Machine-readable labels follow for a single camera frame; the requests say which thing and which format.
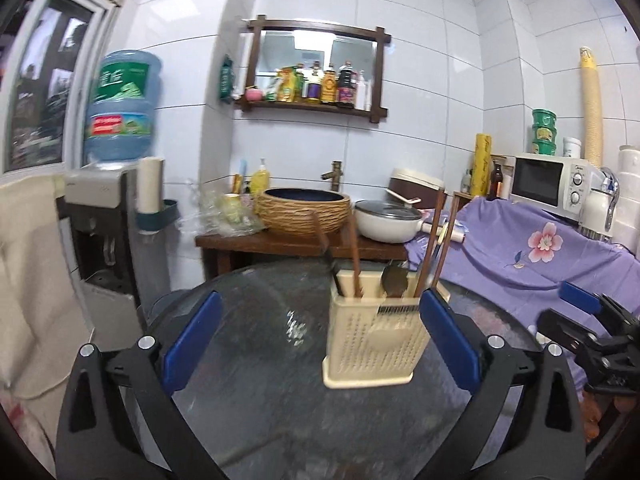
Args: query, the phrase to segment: microwave door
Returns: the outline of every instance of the microwave door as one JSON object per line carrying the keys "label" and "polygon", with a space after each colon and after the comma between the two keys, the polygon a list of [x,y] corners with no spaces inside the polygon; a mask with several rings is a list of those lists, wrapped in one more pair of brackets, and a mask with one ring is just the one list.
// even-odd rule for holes
{"label": "microwave door", "polygon": [[518,158],[511,193],[529,200],[558,207],[562,163]]}

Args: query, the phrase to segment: window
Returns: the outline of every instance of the window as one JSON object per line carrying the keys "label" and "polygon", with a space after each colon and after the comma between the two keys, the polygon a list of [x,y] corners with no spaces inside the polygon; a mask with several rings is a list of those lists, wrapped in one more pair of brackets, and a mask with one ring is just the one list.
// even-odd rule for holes
{"label": "window", "polygon": [[0,54],[2,173],[81,165],[84,106],[113,9],[108,0],[28,0],[16,16]]}

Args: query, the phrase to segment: pot lid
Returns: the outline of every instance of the pot lid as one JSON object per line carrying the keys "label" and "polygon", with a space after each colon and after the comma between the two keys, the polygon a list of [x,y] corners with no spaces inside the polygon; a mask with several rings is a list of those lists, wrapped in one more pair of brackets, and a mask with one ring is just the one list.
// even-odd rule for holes
{"label": "pot lid", "polygon": [[419,220],[422,218],[420,212],[413,207],[382,202],[382,200],[360,200],[356,202],[355,208],[363,213],[395,218],[396,220]]}

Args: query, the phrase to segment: blue gripper pad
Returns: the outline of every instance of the blue gripper pad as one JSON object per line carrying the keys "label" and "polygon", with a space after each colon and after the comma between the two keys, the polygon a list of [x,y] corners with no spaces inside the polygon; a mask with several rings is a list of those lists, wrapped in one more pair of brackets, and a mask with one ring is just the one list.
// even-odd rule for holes
{"label": "blue gripper pad", "polygon": [[560,283],[560,286],[558,287],[558,296],[561,300],[572,304],[592,316],[599,314],[602,309],[600,306],[600,300],[596,296],[573,283]]}
{"label": "blue gripper pad", "polygon": [[458,387],[473,395],[481,382],[480,359],[448,306],[441,304],[431,290],[425,291],[420,298],[420,319]]}
{"label": "blue gripper pad", "polygon": [[162,388],[167,395],[187,385],[221,318],[222,298],[212,292],[164,355]]}

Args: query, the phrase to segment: microwave oven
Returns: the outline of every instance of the microwave oven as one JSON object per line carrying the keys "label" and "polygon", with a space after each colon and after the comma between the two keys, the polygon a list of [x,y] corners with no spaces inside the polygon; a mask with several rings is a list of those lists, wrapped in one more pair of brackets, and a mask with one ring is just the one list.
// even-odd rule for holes
{"label": "microwave oven", "polygon": [[515,157],[511,200],[525,202],[561,218],[578,221],[591,189],[604,174],[582,158],[523,153]]}

